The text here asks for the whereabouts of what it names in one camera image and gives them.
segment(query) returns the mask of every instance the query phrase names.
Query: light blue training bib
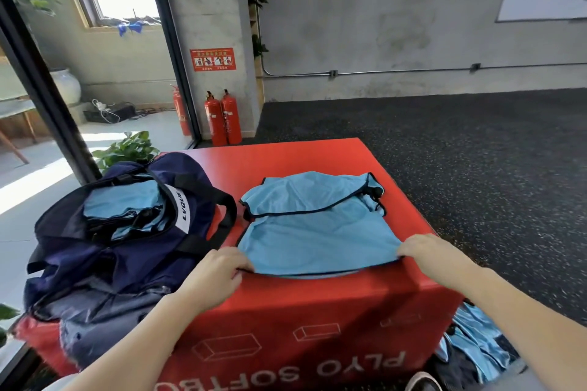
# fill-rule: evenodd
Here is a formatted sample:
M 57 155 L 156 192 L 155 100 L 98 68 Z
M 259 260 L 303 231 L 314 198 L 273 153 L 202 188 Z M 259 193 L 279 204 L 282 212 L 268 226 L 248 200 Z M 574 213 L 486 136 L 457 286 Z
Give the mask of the light blue training bib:
M 401 241 L 371 173 L 265 178 L 241 199 L 252 222 L 239 249 L 259 274 L 316 278 L 397 260 Z

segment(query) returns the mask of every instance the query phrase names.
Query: black box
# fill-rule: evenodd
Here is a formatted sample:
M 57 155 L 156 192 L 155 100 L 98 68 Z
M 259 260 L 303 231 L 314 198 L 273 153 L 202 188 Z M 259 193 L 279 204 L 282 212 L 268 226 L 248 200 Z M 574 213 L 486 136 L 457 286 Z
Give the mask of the black box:
M 137 115 L 135 106 L 132 104 L 116 104 L 108 107 L 110 112 L 120 116 L 120 120 L 111 113 L 100 112 L 97 108 L 92 107 L 90 111 L 84 111 L 83 115 L 88 122 L 117 123 Z

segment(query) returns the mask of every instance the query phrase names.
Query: concrete pillar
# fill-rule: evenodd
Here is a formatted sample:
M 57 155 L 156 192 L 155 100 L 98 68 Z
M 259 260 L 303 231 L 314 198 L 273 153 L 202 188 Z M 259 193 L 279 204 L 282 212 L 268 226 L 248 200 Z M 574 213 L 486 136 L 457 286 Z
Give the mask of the concrete pillar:
M 202 136 L 204 139 L 210 136 L 204 113 L 206 91 L 219 98 L 224 89 L 237 99 L 242 135 L 254 136 L 260 106 L 247 1 L 170 0 L 170 4 Z M 190 49 L 230 47 L 234 49 L 236 70 L 194 71 Z

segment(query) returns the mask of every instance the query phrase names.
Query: fire extinguisher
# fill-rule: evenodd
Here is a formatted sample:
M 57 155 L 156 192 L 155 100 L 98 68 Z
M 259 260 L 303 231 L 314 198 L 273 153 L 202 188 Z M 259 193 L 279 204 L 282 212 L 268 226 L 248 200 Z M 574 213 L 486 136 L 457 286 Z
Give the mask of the fire extinguisher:
M 180 95 L 180 89 L 177 85 L 173 87 L 173 104 L 175 105 L 175 111 L 177 116 L 180 118 L 181 131 L 184 136 L 191 136 L 191 130 L 189 124 L 187 124 L 186 107 L 183 104 L 183 100 Z
M 242 141 L 241 123 L 238 119 L 237 100 L 230 95 L 228 90 L 224 89 L 222 98 L 222 110 L 224 113 L 224 124 L 226 124 L 226 133 L 229 144 L 239 144 Z
M 228 139 L 226 129 L 224 128 L 224 119 L 220 101 L 215 99 L 212 93 L 208 92 L 204 107 L 206 109 L 206 117 L 208 117 L 210 133 L 212 134 L 212 144 L 215 146 L 225 146 L 228 144 Z

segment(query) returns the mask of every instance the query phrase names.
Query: fire safety sign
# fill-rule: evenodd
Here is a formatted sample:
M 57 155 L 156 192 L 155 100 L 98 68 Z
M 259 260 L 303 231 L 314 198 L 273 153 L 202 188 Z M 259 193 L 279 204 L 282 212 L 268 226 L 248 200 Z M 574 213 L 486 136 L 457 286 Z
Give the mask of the fire safety sign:
M 194 71 L 236 70 L 234 48 L 191 49 L 191 62 Z

